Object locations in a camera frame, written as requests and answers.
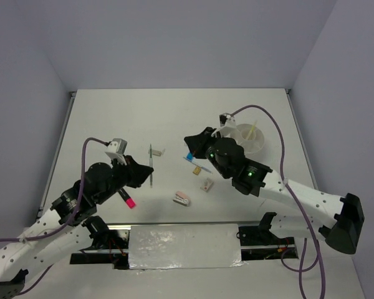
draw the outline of pen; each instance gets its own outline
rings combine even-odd
[[[124,188],[121,188],[121,190],[119,190],[118,193],[119,193],[120,197],[122,197],[123,201],[126,202],[127,206],[130,209],[133,209],[136,206],[135,202],[130,197],[130,195],[126,192],[126,190],[124,190]]]
[[[150,167],[152,168],[152,145],[150,144]],[[152,173],[150,174],[150,187],[152,188]]]

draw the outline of blue object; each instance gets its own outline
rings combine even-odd
[[[192,161],[194,157],[193,157],[193,154],[188,153],[186,158],[187,158],[188,161]]]

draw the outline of wire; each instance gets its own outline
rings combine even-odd
[[[245,109],[248,109],[248,108],[256,108],[256,109],[262,110],[272,120],[274,126],[277,129],[277,132],[279,133],[280,142],[281,142],[280,176],[281,176],[281,179],[284,182],[285,181],[285,176],[284,176],[285,143],[284,143],[284,137],[282,136],[282,133],[281,133],[280,126],[277,124],[274,117],[265,108],[263,108],[261,106],[258,106],[258,105],[244,106],[244,107],[238,109],[237,111],[235,111],[234,113],[232,113],[231,116],[235,116],[236,114],[238,114],[241,111],[243,111]],[[291,187],[288,185],[288,183],[285,184],[285,187],[287,188],[287,190],[291,194],[292,198],[294,199],[294,201],[298,205],[298,208],[299,208],[300,212],[302,213],[302,215],[303,215],[303,217],[306,221],[307,227],[309,228],[310,235],[312,236],[314,246],[316,248],[316,253],[317,253],[317,258],[316,259],[319,260],[320,276],[321,276],[321,280],[322,280],[320,299],[324,299],[324,297],[325,297],[325,270],[324,270],[323,257],[322,257],[321,251],[320,251],[320,244],[319,244],[318,240],[316,239],[316,234],[314,232],[312,224],[310,223],[309,217],[306,214],[305,209],[302,206],[302,204],[300,203],[298,197],[295,195],[295,192],[291,189]],[[302,252],[301,261],[300,261],[301,265],[299,267],[299,285],[300,286],[303,285],[303,283],[302,283],[302,267],[303,267],[304,257],[305,257],[304,252]],[[302,297],[304,299],[306,299],[306,295],[305,295],[305,292],[303,290],[303,287],[300,287],[300,293],[301,293]]]
[[[48,273],[48,271],[51,269],[51,267],[52,267],[52,265],[49,266],[47,269],[45,269],[44,272],[42,273],[42,275],[40,275],[40,277],[34,282],[34,284],[31,285],[31,287],[28,288],[27,290],[19,292],[18,296],[25,295],[27,292],[31,291],[43,279],[43,277]]]
[[[79,252],[81,252],[83,254],[83,256],[86,259],[86,262],[90,262],[89,255],[86,253],[86,251],[84,251],[83,249],[80,249]]]
[[[120,247],[117,245],[117,243],[116,243],[113,239],[111,239],[111,240],[112,240],[112,242],[115,244],[115,246],[117,247],[117,249],[120,251],[120,253],[125,257],[125,256],[126,256],[126,253],[123,252],[122,248],[120,248]]]
[[[82,169],[81,169],[82,173],[80,175],[79,193],[78,193],[78,196],[77,196],[76,206],[75,206],[72,214],[70,215],[70,217],[68,217],[67,221],[64,224],[62,224],[58,229],[53,230],[52,232],[49,232],[46,235],[37,235],[35,237],[25,238],[25,240],[27,240],[27,241],[38,241],[38,240],[42,240],[42,239],[51,237],[52,235],[55,235],[55,234],[59,233],[60,231],[62,231],[63,229],[65,229],[75,219],[76,213],[78,213],[80,203],[82,201],[83,188],[84,188],[84,184],[85,184],[86,147],[87,147],[87,143],[89,143],[89,141],[95,141],[95,142],[101,143],[102,145],[108,145],[107,142],[104,142],[102,140],[99,140],[99,139],[96,139],[96,138],[93,138],[93,137],[89,137],[85,140],[85,142],[83,144],[83,147],[82,147]],[[21,242],[21,241],[22,241],[22,239],[18,239],[18,238],[2,238],[2,239],[0,239],[0,242]]]
[[[307,239],[304,240],[304,246],[306,246],[306,243],[307,243]],[[285,268],[287,268],[288,270],[291,270],[293,272],[299,272],[299,269],[294,269],[290,266],[288,266],[286,263],[285,263],[285,260],[284,260],[284,256],[286,255],[286,253],[290,252],[290,251],[293,251],[293,248],[288,248],[288,249],[285,249],[283,251],[283,253],[281,254],[281,263],[284,265]],[[308,272],[310,270],[312,270],[316,265],[317,265],[317,262],[319,261],[319,259],[316,257],[316,259],[314,260],[313,264],[309,267],[307,267],[306,269],[302,269],[301,271],[302,272]]]
[[[274,252],[273,254],[270,254],[268,255],[267,257],[264,258],[264,260],[267,260],[269,257],[272,257],[273,255],[275,255],[276,253]]]
[[[289,241],[288,241],[288,238],[284,238],[284,240],[287,242],[287,245],[285,245],[284,247],[281,247],[281,240],[282,239],[279,239],[279,246],[277,247],[277,250],[281,250],[279,252],[283,252],[283,251],[286,251],[288,249],[288,245],[289,245]]]

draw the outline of metal frame edge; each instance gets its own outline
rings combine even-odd
[[[317,189],[317,190],[319,190],[319,186],[317,185],[317,181],[316,181],[316,178],[314,176],[312,164],[310,163],[309,155],[308,155],[307,150],[306,150],[306,145],[305,145],[304,139],[302,137],[302,132],[300,131],[300,128],[299,128],[299,124],[298,124],[298,121],[297,121],[295,110],[294,110],[294,107],[292,106],[292,102],[291,102],[291,97],[289,95],[289,91],[290,90],[285,90],[285,94],[287,95],[289,107],[290,107],[291,112],[292,112],[292,117],[294,117],[295,126],[297,127],[297,131],[298,131],[298,135],[299,135],[299,140],[300,140],[300,143],[302,144],[302,148],[304,150],[307,167],[309,168],[310,178],[312,179],[314,188]]]
[[[58,144],[57,144],[57,148],[55,149],[54,159],[53,159],[53,162],[51,164],[49,178],[47,180],[46,187],[44,188],[43,199],[41,201],[41,204],[40,204],[40,207],[39,207],[39,211],[37,213],[37,218],[41,217],[41,214],[43,213],[45,205],[46,205],[47,194],[49,193],[52,176],[54,174],[55,166],[57,164],[58,156],[59,156],[59,153],[60,153],[60,150],[61,150],[62,140],[64,139],[65,131],[66,131],[67,126],[68,126],[68,121],[69,121],[69,118],[70,118],[70,113],[72,111],[72,107],[73,107],[74,102],[75,102],[76,93],[77,92],[71,92],[70,93],[70,100],[69,100],[69,104],[68,104],[67,113],[65,115],[64,124],[62,125],[61,134],[60,134],[60,138],[59,138],[59,141],[58,141]]]

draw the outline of white plastic cup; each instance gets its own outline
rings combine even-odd
[[[236,140],[236,143],[244,148],[245,154],[256,154],[264,146],[264,135],[262,131],[258,127],[255,127],[251,135],[248,136],[251,129],[252,125],[242,123],[230,133],[230,137]]]

